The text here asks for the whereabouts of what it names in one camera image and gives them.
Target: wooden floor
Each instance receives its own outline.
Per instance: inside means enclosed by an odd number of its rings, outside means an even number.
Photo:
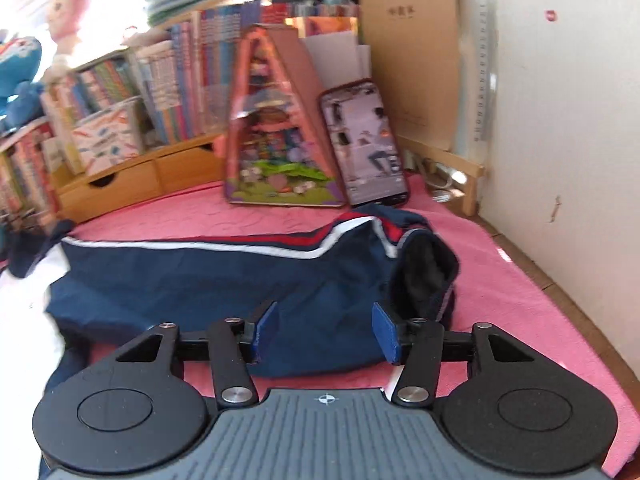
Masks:
[[[626,394],[640,412],[640,381],[631,368],[620,357],[620,354],[604,337],[602,332],[583,314],[580,308],[569,298],[557,283],[548,277],[525,253],[516,247],[503,234],[479,216],[471,220],[482,226],[494,239],[494,242],[506,252],[513,263],[520,267],[527,276],[544,291],[544,293],[562,310],[582,336],[598,353],[604,364],[620,383]],[[627,464],[616,476],[620,480],[640,479],[640,450],[636,452],[636,459]]]

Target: silver screw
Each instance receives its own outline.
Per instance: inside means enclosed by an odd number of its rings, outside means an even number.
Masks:
[[[428,398],[428,391],[420,386],[405,386],[398,391],[398,399],[404,402],[423,402]]]
[[[222,392],[222,399],[232,404],[239,404],[240,402],[247,402],[253,394],[249,388],[244,386],[232,386]]]

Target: wooden drawer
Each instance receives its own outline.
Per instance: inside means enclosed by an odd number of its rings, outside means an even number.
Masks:
[[[84,222],[121,207],[162,195],[152,160],[95,180],[83,179],[58,193],[62,213],[75,222]]]
[[[215,155],[211,144],[156,158],[158,177],[165,193],[224,178],[223,159]]]

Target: pink bedsheet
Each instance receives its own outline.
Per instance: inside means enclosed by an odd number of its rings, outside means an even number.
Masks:
[[[618,412],[618,433],[604,463],[614,476],[640,442],[640,417],[608,368],[569,320],[513,263],[504,259],[478,225],[450,213],[430,199],[419,177],[410,179],[407,208],[429,219],[460,259],[458,300],[453,330],[469,331],[477,321],[490,321],[603,391]],[[169,197],[132,206],[76,228],[85,240],[144,240],[206,235],[269,234],[309,231],[330,222],[340,210],[231,206],[219,185],[201,186]],[[95,356],[108,351],[96,349]],[[263,395],[267,388],[384,387],[392,367],[373,367],[327,376],[267,380],[256,378]],[[446,395],[466,379],[466,365],[443,364],[438,394]],[[186,380],[202,394],[212,395],[209,367],[189,363]]]

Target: white crosshair mark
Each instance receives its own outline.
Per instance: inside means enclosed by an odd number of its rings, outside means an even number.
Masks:
[[[332,396],[332,394],[324,394],[324,395],[321,395],[320,397],[318,397],[316,400],[318,402],[321,402],[325,406],[327,406],[327,405],[335,402],[336,400],[338,400],[338,397],[334,397],[334,396]]]

